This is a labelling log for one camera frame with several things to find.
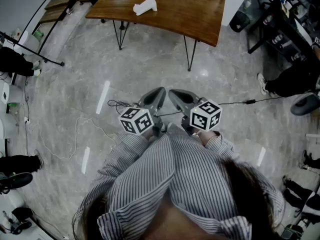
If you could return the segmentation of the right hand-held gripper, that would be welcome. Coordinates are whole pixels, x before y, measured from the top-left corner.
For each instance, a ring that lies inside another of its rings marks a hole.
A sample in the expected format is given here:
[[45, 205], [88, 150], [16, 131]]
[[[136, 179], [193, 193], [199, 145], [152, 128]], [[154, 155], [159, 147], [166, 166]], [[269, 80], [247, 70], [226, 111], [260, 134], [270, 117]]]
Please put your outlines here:
[[170, 89], [168, 96], [175, 106], [182, 106], [181, 126], [188, 134], [192, 129], [209, 132], [220, 123], [222, 107], [213, 100], [184, 89]]

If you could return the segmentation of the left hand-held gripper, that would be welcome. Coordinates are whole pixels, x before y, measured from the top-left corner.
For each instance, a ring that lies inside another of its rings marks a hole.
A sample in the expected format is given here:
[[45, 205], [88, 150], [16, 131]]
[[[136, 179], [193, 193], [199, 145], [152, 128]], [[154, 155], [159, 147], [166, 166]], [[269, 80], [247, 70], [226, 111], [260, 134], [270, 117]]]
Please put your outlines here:
[[152, 130], [153, 135], [158, 137], [164, 125], [158, 112], [164, 104], [166, 93], [164, 87], [154, 88], [144, 94], [139, 103], [127, 107], [118, 117], [123, 130], [137, 136]]

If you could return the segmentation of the person's right forearm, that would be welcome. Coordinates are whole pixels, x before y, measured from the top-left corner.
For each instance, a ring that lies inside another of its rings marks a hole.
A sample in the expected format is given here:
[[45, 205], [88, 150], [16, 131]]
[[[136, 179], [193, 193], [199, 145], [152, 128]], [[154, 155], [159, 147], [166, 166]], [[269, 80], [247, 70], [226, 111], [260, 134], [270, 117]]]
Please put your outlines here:
[[218, 131], [199, 131], [197, 134], [202, 145], [224, 160], [244, 163], [245, 159], [234, 150], [234, 144]]

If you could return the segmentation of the person's left forearm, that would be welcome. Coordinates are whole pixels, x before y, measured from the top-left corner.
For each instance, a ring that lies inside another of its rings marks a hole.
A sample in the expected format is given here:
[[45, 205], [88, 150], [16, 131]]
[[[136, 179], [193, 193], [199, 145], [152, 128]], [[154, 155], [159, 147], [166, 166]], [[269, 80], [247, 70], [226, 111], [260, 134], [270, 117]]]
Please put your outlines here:
[[113, 183], [143, 154], [152, 136], [151, 129], [142, 135], [119, 135], [121, 142], [107, 155], [103, 167], [97, 171], [97, 181]]

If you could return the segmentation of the person's leg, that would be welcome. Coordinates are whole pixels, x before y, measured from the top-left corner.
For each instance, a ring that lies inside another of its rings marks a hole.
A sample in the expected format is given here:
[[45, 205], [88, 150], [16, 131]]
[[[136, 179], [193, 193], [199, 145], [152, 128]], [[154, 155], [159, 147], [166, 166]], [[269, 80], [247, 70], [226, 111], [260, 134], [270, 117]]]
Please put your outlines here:
[[173, 126], [173, 122], [169, 122], [168, 124], [166, 125], [163, 125], [164, 126], [164, 129], [161, 131], [161, 133], [163, 134], [170, 134], [172, 131], [171, 131], [171, 127]]
[[36, 155], [14, 155], [0, 157], [0, 173], [9, 177], [12, 174], [34, 173], [42, 168], [43, 160], [37, 150]]
[[8, 47], [0, 48], [0, 72], [16, 73], [25, 77], [38, 77], [42, 70], [39, 69], [40, 61], [27, 61], [21, 54]]
[[315, 91], [320, 77], [320, 61], [305, 60], [284, 70], [276, 79], [266, 80], [265, 89], [280, 97]]

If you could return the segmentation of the person's striped shirt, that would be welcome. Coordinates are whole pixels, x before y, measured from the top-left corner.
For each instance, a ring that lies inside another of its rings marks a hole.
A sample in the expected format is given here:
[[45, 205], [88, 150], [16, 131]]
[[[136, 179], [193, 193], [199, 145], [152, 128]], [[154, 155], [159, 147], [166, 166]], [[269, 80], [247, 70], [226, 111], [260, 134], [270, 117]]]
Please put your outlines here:
[[[247, 162], [219, 158], [200, 139], [173, 124], [114, 182], [92, 181], [72, 221], [75, 239], [277, 239], [285, 200]], [[163, 222], [164, 230], [156, 225]]]

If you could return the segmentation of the brown wooden table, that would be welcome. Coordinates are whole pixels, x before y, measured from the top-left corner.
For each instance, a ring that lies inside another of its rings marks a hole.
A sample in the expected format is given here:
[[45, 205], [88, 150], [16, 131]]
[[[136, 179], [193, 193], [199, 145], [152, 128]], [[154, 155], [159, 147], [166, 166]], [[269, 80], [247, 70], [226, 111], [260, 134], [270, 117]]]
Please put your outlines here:
[[142, 24], [194, 39], [212, 47], [218, 44], [225, 0], [155, 0], [157, 11], [137, 16], [133, 7], [145, 0], [98, 0], [85, 16], [104, 22], [119, 21], [115, 36], [121, 50], [130, 23]]

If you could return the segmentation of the black mesh waste bin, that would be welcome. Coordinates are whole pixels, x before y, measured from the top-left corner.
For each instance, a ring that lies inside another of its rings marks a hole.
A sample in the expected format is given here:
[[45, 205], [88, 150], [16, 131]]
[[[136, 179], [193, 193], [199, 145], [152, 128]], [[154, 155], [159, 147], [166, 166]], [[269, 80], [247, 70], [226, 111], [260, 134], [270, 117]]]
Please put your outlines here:
[[233, 18], [231, 19], [229, 26], [236, 32], [240, 33], [250, 24], [250, 18], [243, 12], [237, 11]]

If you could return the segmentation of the grey round stool base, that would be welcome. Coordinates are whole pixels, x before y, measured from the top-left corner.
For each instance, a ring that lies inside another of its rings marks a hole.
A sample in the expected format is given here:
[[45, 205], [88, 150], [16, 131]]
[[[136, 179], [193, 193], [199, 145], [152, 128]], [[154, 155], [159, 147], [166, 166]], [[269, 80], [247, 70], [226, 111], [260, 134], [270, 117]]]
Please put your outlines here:
[[299, 95], [292, 103], [290, 112], [295, 116], [304, 116], [320, 108], [320, 96], [314, 92]]

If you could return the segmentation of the black metal stand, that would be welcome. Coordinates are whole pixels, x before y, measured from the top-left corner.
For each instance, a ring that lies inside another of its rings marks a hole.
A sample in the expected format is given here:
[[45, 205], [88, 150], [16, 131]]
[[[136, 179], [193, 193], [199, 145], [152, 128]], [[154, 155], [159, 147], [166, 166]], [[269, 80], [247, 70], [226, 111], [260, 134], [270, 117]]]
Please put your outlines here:
[[63, 67], [63, 66], [65, 65], [65, 63], [64, 63], [63, 61], [62, 61], [62, 62], [56, 62], [56, 61], [53, 61], [53, 60], [51, 60], [51, 59], [49, 59], [49, 58], [47, 58], [47, 57], [45, 57], [45, 56], [40, 55], [39, 52], [35, 52], [35, 51], [33, 51], [32, 49], [29, 49], [29, 48], [27, 48], [26, 46], [24, 46], [24, 45], [22, 45], [22, 44], [19, 44], [19, 42], [18, 42], [17, 40], [15, 40], [14, 38], [10, 37], [10, 36], [7, 35], [6, 33], [0, 31], [0, 41], [2, 42], [2, 44], [4, 43], [4, 40], [10, 41], [10, 42], [12, 42], [14, 45], [19, 46], [19, 47], [25, 49], [26, 51], [31, 52], [32, 54], [34, 54], [34, 55], [42, 58], [45, 63], [50, 62], [50, 63], [56, 64], [56, 65], [59, 65], [59, 66], [61, 66], [61, 67]]

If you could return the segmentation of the black metal desk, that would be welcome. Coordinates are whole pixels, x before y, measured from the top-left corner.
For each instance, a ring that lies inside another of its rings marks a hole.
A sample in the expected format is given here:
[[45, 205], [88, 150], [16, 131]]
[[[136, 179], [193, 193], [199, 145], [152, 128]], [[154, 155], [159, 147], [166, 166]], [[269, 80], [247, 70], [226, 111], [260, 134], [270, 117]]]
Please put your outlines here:
[[320, 48], [320, 0], [269, 0], [267, 5], [248, 29], [259, 37], [248, 53], [268, 43], [290, 63], [317, 61], [313, 48]]

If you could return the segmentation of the brown wooden shelf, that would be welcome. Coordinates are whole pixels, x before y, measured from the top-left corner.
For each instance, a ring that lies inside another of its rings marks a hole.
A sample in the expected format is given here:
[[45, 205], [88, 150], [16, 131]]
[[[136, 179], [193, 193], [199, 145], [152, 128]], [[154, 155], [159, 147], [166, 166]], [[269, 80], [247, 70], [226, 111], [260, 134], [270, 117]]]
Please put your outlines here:
[[44, 8], [45, 12], [39, 24], [62, 21], [67, 14], [67, 9], [71, 9], [77, 0], [51, 0]]

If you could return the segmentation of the white cylindrical bin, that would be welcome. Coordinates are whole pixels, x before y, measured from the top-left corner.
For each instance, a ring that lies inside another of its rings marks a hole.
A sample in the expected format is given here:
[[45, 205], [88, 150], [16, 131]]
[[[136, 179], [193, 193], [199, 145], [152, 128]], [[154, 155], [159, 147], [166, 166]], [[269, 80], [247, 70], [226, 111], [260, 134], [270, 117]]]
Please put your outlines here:
[[[21, 36], [18, 43], [20, 45], [34, 51], [35, 53], [38, 52], [39, 47], [40, 47], [40, 41], [34, 35], [29, 34], [27, 31], [25, 31], [23, 33], [23, 35]], [[24, 54], [24, 55], [32, 55], [33, 54], [29, 50], [27, 50], [19, 45], [16, 45], [14, 47], [14, 50], [21, 55], [22, 54]]]

